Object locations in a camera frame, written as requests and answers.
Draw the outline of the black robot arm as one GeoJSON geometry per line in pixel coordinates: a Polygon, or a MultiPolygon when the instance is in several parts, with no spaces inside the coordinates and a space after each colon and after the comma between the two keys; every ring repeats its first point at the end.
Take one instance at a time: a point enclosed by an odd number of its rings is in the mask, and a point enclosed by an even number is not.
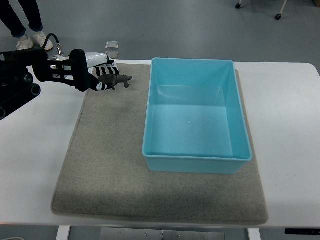
{"type": "Polygon", "coordinates": [[[40,82],[62,83],[80,92],[113,89],[119,83],[115,61],[104,53],[74,49],[49,58],[44,47],[2,52],[0,62],[0,118],[4,119],[41,93],[40,82]]]}

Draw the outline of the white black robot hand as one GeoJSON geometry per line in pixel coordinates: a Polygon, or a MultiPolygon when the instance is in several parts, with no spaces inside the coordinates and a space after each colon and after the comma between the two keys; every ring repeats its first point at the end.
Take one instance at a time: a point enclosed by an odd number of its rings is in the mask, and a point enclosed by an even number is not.
{"type": "Polygon", "coordinates": [[[92,69],[89,75],[90,89],[94,91],[107,90],[108,86],[96,77],[103,75],[120,75],[115,60],[109,58],[105,53],[97,52],[86,52],[85,57],[88,69],[92,69]]]}

